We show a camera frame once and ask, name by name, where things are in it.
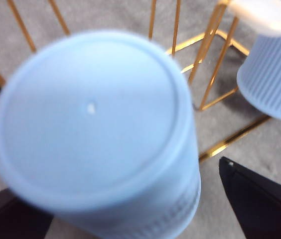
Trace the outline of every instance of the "plastic cup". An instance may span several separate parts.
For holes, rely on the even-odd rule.
[[[238,71],[237,83],[254,107],[281,119],[281,37],[257,38]]]
[[[126,33],[83,33],[26,61],[0,94],[0,175],[105,239],[175,238],[200,197],[192,103],[175,62]]]

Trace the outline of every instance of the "gray carpet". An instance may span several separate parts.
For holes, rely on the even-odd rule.
[[[56,0],[72,33],[101,28],[115,28],[147,35],[151,0]],[[38,49],[63,37],[47,0],[15,0],[24,23]],[[153,39],[164,48],[172,43],[176,0],[157,0]],[[204,31],[215,0],[183,0],[178,42]],[[232,16],[226,14],[220,26],[228,30]],[[235,38],[250,48],[256,34],[240,23]],[[215,39],[211,50],[198,70],[191,88],[193,99],[200,102],[219,55],[223,41]],[[198,45],[176,55],[181,66],[193,61]],[[8,78],[31,51],[18,28],[6,1],[0,0],[0,73]],[[233,88],[236,73],[244,57],[229,49],[210,98]],[[204,112],[196,112],[200,151],[203,151],[250,123],[259,111],[249,105],[238,92]],[[218,174],[218,159],[225,155],[281,183],[281,121],[273,119],[235,142],[222,153],[201,164],[202,195],[197,214],[179,239],[242,239],[244,235],[228,203]],[[0,180],[0,190],[5,185]],[[91,235],[55,219],[47,239],[91,239]]]

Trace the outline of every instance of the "gold wire frame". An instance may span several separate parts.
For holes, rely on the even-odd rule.
[[[229,96],[233,95],[234,93],[236,93],[238,91],[238,86],[236,86],[235,88],[233,88],[230,91],[224,93],[223,95],[219,96],[215,100],[212,100],[211,102],[206,103],[209,92],[210,92],[210,90],[211,90],[211,88],[212,88],[212,86],[215,82],[216,76],[217,76],[218,71],[220,69],[221,63],[223,62],[224,57],[226,55],[227,49],[229,47],[234,47],[236,50],[238,50],[239,52],[241,52],[245,56],[249,55],[249,50],[233,38],[234,32],[235,32],[236,27],[237,27],[238,22],[239,22],[239,19],[236,16],[233,18],[233,21],[232,21],[232,24],[230,26],[230,29],[229,29],[228,33],[218,29],[229,2],[230,2],[230,0],[219,0],[218,3],[216,4],[216,6],[214,7],[214,10],[211,14],[211,17],[209,19],[209,22],[208,22],[208,25],[207,25],[207,28],[206,28],[205,32],[203,32],[203,33],[201,33],[197,36],[194,36],[194,37],[192,37],[192,38],[190,38],[190,39],[188,39],[184,42],[181,42],[179,44],[176,44],[176,41],[177,41],[177,31],[178,31],[181,2],[177,1],[177,3],[176,3],[173,44],[172,44],[172,47],[170,47],[166,51],[166,53],[168,55],[171,54],[172,56],[174,56],[175,52],[180,51],[180,50],[182,50],[182,49],[184,49],[188,46],[191,46],[191,45],[193,45],[193,44],[195,44],[199,41],[202,41],[193,64],[190,64],[190,65],[184,67],[181,70],[182,73],[185,73],[185,72],[191,70],[189,78],[188,78],[188,84],[190,86],[193,84],[193,79],[194,79],[195,74],[197,72],[198,66],[203,63],[214,37],[219,36],[225,41],[225,43],[224,43],[224,45],[221,49],[220,56],[218,58],[216,66],[213,70],[213,74],[212,74],[212,76],[209,80],[208,86],[205,90],[203,99],[202,99],[202,101],[200,103],[200,106],[198,108],[200,111],[206,110],[207,108],[209,108],[209,107],[215,105],[216,103],[228,98]],[[152,0],[151,17],[150,17],[149,31],[148,31],[149,39],[152,39],[152,35],[153,35],[155,9],[156,9],[155,6],[156,6],[156,0]],[[270,116],[263,115],[263,116],[257,118],[255,121],[253,121],[249,125],[245,126],[244,128],[238,130],[237,132],[233,133],[232,135],[230,135],[230,136],[224,138],[223,140],[217,142],[216,144],[211,146],[209,149],[207,149],[205,152],[202,152],[202,153],[199,154],[199,162],[203,162],[207,158],[210,158],[210,157],[220,153],[225,148],[227,148],[230,144],[232,144],[233,142],[237,141],[238,139],[246,136],[252,130],[254,130],[257,127],[259,127],[260,125],[264,124],[269,119],[271,119]]]
[[[30,36],[30,34],[28,33],[26,26],[17,10],[16,5],[14,4],[13,0],[6,0],[8,6],[10,7],[10,9],[13,12],[13,15],[15,17],[15,20],[18,24],[18,26],[20,27],[30,49],[32,52],[36,52],[36,47],[35,44]],[[70,35],[70,30],[67,27],[67,24],[64,21],[64,18],[61,14],[61,12],[59,11],[59,8],[57,6],[57,4],[55,3],[54,0],[48,0],[49,4],[51,5],[62,29],[65,35]],[[211,87],[214,84],[215,78],[217,76],[218,70],[220,68],[221,62],[224,59],[224,56],[226,54],[226,51],[229,47],[234,47],[236,48],[238,51],[240,51],[242,54],[244,55],[248,55],[249,54],[249,50],[247,48],[245,48],[243,45],[241,45],[239,42],[237,42],[234,38],[233,38],[233,34],[234,31],[237,27],[238,24],[238,18],[234,18],[232,25],[230,27],[230,30],[228,33],[225,33],[224,31],[221,31],[218,29],[218,26],[221,22],[222,16],[226,10],[226,7],[229,3],[229,0],[220,0],[215,8],[214,11],[210,17],[207,29],[205,32],[192,37],[180,44],[177,44],[177,33],[178,33],[178,24],[179,24],[179,16],[180,16],[180,6],[181,6],[181,0],[176,0],[176,11],[175,11],[175,21],[174,21],[174,32],[173,32],[173,42],[172,42],[172,47],[170,47],[166,53],[169,55],[174,56],[175,53],[177,51],[180,51],[188,46],[191,46],[192,44],[195,44],[199,41],[202,41],[202,44],[199,48],[198,54],[196,56],[195,61],[193,62],[193,64],[186,66],[185,68],[182,69],[182,73],[185,73],[187,71],[190,71],[190,75],[189,75],[189,79],[188,79],[188,83],[191,85],[195,76],[195,73],[197,71],[197,68],[199,66],[199,64],[201,64],[209,50],[210,44],[214,38],[215,35],[221,37],[222,39],[225,40],[225,43],[222,47],[221,53],[220,53],[220,57],[218,59],[218,62],[216,64],[216,67],[213,71],[213,75],[209,81],[208,87],[205,91],[203,100],[200,104],[199,109],[205,110],[209,107],[211,107],[212,105],[222,101],[223,99],[229,97],[230,95],[234,94],[235,92],[237,92],[238,87],[235,87],[234,89],[230,90],[229,92],[223,94],[222,96],[218,97],[217,99],[213,100],[210,103],[206,103],[209,91],[211,89]],[[151,2],[151,15],[150,15],[150,21],[149,21],[149,31],[148,31],[148,37],[149,39],[152,39],[152,35],[153,35],[153,27],[154,27],[154,22],[155,22],[155,9],[156,9],[156,0],[152,0]],[[0,75],[0,88],[3,87],[5,84],[5,80],[4,78]],[[269,116],[262,116],[259,117],[258,119],[256,119],[254,122],[252,122],[251,124],[247,125],[246,127],[238,130],[237,132],[235,132],[234,134],[230,135],[229,137],[221,140],[220,142],[214,144],[212,147],[210,147],[208,150],[206,150],[205,152],[200,153],[199,155],[199,161],[202,162],[204,160],[206,160],[207,158],[210,158],[218,153],[220,153],[221,151],[223,151],[225,148],[227,148],[231,143],[235,142],[236,140],[244,137],[245,135],[247,135],[249,132],[251,132],[252,130],[254,130],[255,128],[257,128],[258,126],[262,125],[263,123],[267,122],[271,117]]]

